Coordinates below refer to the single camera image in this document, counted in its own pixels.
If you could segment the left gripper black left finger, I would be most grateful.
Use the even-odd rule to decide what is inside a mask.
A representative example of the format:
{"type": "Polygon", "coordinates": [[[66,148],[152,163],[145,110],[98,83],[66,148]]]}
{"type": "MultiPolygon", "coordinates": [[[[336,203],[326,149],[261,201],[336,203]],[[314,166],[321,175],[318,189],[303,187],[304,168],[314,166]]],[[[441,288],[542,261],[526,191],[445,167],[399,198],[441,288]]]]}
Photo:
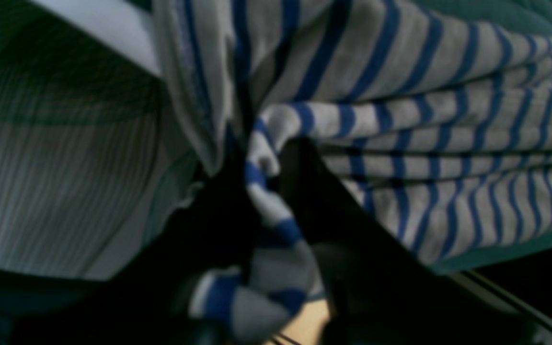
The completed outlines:
{"type": "Polygon", "coordinates": [[[21,318],[14,345],[173,345],[199,330],[184,311],[200,276],[242,265],[247,277],[258,216],[243,163],[227,163],[186,209],[112,280],[65,308],[21,318]]]}

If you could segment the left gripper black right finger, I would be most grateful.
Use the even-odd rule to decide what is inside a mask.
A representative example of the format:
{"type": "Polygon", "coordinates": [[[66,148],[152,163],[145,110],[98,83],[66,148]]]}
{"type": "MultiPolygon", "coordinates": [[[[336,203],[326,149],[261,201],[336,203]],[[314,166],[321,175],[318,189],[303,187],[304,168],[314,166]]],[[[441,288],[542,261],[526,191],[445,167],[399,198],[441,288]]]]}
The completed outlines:
{"type": "Polygon", "coordinates": [[[279,192],[316,259],[330,321],[321,345],[532,345],[537,327],[408,253],[328,172],[308,139],[280,154],[279,192]]]}

